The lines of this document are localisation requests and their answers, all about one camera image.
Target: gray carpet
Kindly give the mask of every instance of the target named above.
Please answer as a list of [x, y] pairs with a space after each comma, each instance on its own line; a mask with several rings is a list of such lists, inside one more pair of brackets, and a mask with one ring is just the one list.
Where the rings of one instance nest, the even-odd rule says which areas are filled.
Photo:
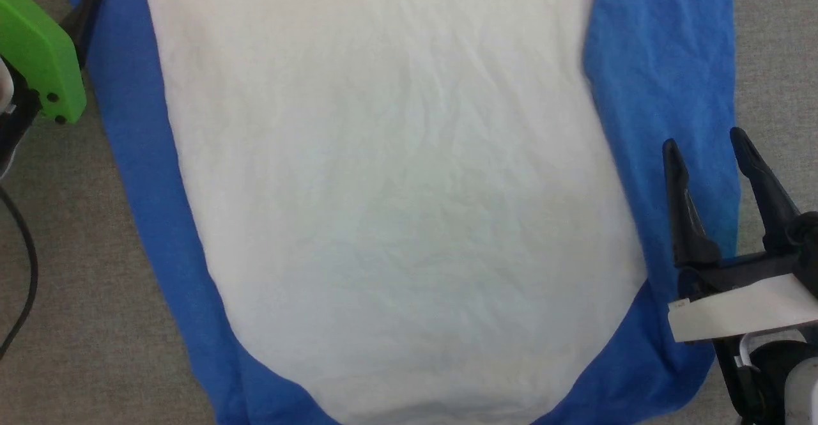
[[[57, 18], [68, 11], [67, 0], [37, 1]], [[795, 202], [818, 208], [818, 5], [736, 0], [736, 24], [740, 125]], [[76, 126], [38, 122], [4, 185], [35, 236], [41, 279], [35, 310], [0, 363], [0, 422], [213, 423], [141, 249], [93, 101]], [[752, 198], [742, 205], [742, 251], [760, 248]], [[0, 232], [0, 328], [8, 328], [23, 304], [28, 263], [2, 209]], [[735, 419], [713, 373], [690, 406], [651, 423]]]

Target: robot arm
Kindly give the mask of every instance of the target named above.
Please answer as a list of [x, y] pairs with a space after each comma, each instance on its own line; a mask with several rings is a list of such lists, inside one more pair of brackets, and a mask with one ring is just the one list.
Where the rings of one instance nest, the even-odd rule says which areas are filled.
[[[753, 186], [765, 251], [722, 258], [688, 191], [678, 146], [663, 148], [678, 302], [668, 318], [677, 341], [710, 341], [743, 423], [818, 425], [818, 213], [800, 213], [744, 130], [730, 131], [741, 172]], [[757, 335], [798, 327], [802, 341]]]
[[57, 23], [32, 0], [0, 0], [0, 164], [38, 114], [74, 123], [85, 110], [82, 67], [100, 3], [81, 0]]

